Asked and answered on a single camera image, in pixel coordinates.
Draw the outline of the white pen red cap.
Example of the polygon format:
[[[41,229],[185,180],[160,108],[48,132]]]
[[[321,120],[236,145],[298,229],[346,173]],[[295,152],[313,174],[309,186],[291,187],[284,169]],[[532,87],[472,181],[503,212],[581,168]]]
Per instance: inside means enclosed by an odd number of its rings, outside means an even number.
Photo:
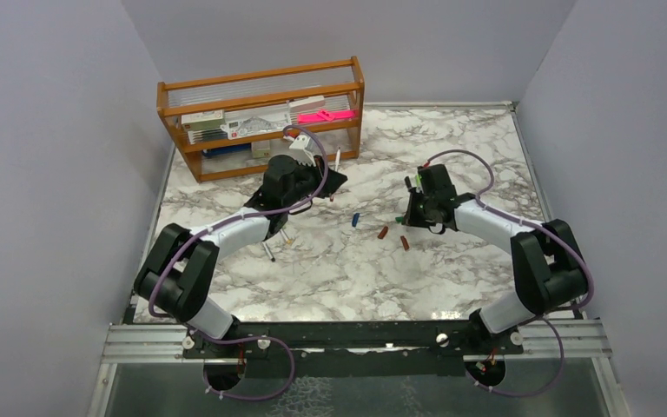
[[[335,159],[334,159],[334,171],[338,172],[339,171],[339,165],[340,165],[340,156],[341,156],[341,148],[337,147],[337,151],[335,154]],[[329,201],[333,202],[334,201],[334,193],[332,193],[329,196]]]

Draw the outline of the light green pen cap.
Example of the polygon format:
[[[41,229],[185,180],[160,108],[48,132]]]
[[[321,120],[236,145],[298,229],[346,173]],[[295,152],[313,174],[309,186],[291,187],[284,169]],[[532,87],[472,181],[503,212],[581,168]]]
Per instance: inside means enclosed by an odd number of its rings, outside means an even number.
[[[416,189],[418,190],[418,192],[422,193],[423,188],[422,188],[422,184],[421,184],[421,180],[420,180],[420,175],[416,175],[414,177],[414,179],[415,179],[415,182],[416,182]]]

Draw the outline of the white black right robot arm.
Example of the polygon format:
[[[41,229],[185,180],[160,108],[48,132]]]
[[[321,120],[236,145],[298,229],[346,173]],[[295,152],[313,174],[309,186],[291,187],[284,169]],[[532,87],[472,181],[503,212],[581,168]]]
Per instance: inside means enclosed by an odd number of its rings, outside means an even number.
[[[566,222],[521,220],[487,207],[475,194],[458,194],[442,164],[420,167],[405,183],[404,225],[438,235],[447,230],[474,235],[511,257],[512,291],[469,316],[466,341],[473,351],[486,354],[505,331],[590,293],[590,278]]]

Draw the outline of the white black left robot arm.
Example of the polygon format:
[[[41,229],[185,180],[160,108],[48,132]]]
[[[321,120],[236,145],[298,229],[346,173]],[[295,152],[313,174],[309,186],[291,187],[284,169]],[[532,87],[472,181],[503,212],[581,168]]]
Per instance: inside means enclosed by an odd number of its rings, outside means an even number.
[[[286,224],[291,208],[328,198],[347,176],[330,169],[321,156],[311,164],[275,156],[260,187],[233,215],[208,226],[165,226],[149,250],[134,281],[135,293],[149,301],[155,315],[167,314],[205,335],[213,354],[224,357],[238,345],[235,317],[211,299],[218,261],[241,248],[264,243]]]

